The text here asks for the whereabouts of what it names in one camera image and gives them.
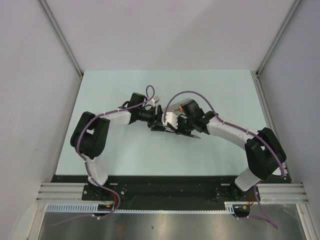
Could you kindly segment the silver butter knife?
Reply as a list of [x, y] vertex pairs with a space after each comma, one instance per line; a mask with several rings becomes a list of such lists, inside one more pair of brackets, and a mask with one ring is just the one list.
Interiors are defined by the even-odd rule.
[[184, 137], [189, 137], [193, 139], [201, 139], [201, 137], [194, 135], [194, 134], [184, 134], [184, 133], [179, 133], [179, 135], [184, 136]]

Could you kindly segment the grey cloth napkin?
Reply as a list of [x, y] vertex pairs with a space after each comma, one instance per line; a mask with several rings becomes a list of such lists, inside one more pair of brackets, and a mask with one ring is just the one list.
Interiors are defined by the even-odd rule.
[[176, 111], [176, 109], [178, 108], [178, 106], [184, 105], [186, 103], [188, 103], [191, 100], [191, 98], [186, 98], [182, 101], [176, 102], [176, 103], [171, 103], [167, 109], [167, 112], [174, 112], [175, 114], [184, 114], [184, 112], [179, 112]]

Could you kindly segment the copper spoon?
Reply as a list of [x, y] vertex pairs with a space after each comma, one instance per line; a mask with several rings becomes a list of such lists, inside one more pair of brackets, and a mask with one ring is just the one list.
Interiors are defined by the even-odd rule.
[[182, 107], [181, 107], [180, 105], [177, 107], [176, 111], [179, 111], [179, 112], [181, 112], [181, 113], [184, 112], [183, 109], [182, 109]]

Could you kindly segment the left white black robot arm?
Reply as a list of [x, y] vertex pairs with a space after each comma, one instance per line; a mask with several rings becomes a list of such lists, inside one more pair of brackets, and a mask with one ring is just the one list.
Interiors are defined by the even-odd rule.
[[146, 122], [151, 131], [164, 132], [162, 108], [157, 105], [159, 98], [134, 92], [129, 101], [116, 110], [93, 114], [85, 111], [71, 136], [70, 145], [83, 158], [88, 181], [95, 185], [93, 194], [100, 200], [110, 196], [111, 188], [105, 184], [108, 174], [99, 156], [103, 153], [110, 128], [129, 125], [136, 121]]

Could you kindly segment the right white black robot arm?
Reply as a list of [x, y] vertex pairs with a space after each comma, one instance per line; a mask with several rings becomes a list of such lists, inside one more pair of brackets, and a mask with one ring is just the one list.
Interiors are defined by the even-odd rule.
[[279, 140], [270, 128], [245, 129], [222, 120], [215, 112], [204, 112], [193, 99], [165, 113], [165, 125], [190, 137], [192, 131], [220, 137], [245, 151], [248, 167], [235, 179], [231, 196], [242, 201], [249, 189], [269, 178], [287, 160]]

